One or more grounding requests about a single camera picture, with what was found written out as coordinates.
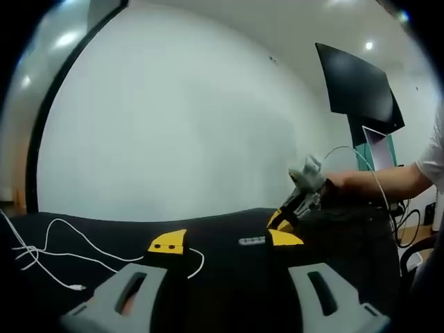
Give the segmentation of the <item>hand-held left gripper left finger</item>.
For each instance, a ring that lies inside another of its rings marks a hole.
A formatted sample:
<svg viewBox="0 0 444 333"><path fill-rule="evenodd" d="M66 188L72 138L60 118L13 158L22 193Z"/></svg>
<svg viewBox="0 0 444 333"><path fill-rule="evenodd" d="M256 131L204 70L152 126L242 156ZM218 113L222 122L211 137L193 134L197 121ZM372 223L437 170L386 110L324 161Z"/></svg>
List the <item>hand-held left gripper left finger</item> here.
<svg viewBox="0 0 444 333"><path fill-rule="evenodd" d="M60 319L66 332L181 332L186 298L186 230L154 238L129 263Z"/></svg>

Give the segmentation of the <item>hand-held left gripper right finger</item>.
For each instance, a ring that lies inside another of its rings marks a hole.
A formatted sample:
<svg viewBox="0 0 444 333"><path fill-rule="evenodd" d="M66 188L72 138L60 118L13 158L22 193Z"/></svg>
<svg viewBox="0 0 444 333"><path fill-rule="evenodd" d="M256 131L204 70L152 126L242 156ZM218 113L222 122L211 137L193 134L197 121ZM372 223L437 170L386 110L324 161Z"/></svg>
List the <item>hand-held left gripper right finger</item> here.
<svg viewBox="0 0 444 333"><path fill-rule="evenodd" d="M286 291L294 292L302 332L384 332L390 318L369 303L326 263L284 268Z"/></svg>

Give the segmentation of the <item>person's right hand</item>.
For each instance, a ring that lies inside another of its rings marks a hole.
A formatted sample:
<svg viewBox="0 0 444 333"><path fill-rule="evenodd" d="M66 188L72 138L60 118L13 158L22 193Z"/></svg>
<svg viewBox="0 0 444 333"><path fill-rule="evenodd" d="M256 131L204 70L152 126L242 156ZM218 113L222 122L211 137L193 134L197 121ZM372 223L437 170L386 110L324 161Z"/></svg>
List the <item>person's right hand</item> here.
<svg viewBox="0 0 444 333"><path fill-rule="evenodd" d="M321 189L322 208L337 208L347 205L347 192L340 178L327 177Z"/></svg>

